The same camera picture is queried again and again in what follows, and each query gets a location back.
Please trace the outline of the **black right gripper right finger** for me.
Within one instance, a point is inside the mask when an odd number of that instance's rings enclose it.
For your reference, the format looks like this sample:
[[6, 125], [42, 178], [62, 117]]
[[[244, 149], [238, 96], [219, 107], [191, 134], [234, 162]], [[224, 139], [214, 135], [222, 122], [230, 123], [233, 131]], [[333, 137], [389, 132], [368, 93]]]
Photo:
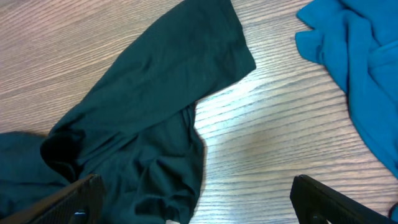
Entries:
[[290, 201], [300, 224], [395, 224], [394, 207], [381, 215], [308, 175], [294, 177]]

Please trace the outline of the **blue t-shirt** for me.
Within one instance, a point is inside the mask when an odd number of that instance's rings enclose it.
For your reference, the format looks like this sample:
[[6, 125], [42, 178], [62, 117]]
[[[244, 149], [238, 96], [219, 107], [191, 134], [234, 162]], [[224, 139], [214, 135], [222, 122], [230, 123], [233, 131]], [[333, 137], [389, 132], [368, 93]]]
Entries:
[[365, 145], [397, 175], [397, 0], [314, 0], [297, 17], [310, 27], [295, 35], [299, 54], [328, 70]]

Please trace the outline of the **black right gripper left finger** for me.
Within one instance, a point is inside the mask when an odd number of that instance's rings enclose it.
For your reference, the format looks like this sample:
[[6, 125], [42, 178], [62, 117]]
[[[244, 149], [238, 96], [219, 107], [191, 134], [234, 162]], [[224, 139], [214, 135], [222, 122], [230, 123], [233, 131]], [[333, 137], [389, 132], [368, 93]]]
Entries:
[[95, 224], [101, 218], [106, 192], [100, 175], [90, 174], [1, 224]]

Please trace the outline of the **black t-shirt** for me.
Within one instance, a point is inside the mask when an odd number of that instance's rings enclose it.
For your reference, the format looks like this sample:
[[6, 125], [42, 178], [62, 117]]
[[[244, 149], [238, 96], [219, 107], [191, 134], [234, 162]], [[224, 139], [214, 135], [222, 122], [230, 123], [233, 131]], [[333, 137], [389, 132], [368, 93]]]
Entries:
[[1, 216], [98, 174], [101, 223], [188, 223], [203, 177], [195, 103], [255, 67], [229, 0], [182, 1], [47, 136], [1, 134]]

